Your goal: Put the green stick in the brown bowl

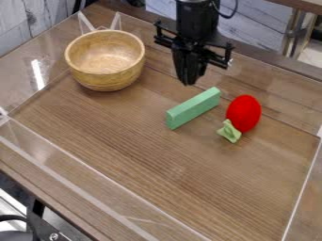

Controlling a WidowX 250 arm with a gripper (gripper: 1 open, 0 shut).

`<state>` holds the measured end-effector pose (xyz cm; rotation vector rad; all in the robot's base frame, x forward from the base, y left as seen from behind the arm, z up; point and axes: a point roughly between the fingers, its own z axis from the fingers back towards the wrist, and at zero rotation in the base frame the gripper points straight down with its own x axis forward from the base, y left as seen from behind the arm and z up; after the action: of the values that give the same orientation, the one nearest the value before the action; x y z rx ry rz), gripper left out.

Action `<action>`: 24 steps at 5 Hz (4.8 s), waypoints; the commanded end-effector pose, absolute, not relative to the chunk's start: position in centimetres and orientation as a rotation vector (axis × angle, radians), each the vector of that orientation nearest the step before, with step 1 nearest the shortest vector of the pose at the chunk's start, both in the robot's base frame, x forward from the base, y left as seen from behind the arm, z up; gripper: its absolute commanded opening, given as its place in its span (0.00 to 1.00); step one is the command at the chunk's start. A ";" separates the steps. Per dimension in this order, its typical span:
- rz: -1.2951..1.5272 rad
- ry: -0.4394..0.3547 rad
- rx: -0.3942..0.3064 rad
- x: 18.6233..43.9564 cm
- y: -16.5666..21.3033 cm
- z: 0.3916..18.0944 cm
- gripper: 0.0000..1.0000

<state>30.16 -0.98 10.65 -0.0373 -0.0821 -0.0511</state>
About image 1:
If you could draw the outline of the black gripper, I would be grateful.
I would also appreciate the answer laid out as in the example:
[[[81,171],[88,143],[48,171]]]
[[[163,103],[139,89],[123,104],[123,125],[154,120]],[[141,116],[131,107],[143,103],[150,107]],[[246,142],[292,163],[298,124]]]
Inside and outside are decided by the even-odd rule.
[[[234,13],[220,12],[220,0],[175,0],[176,20],[158,20],[155,43],[171,49],[176,75],[184,85],[194,85],[207,64],[227,68],[232,44],[220,34],[219,19]]]

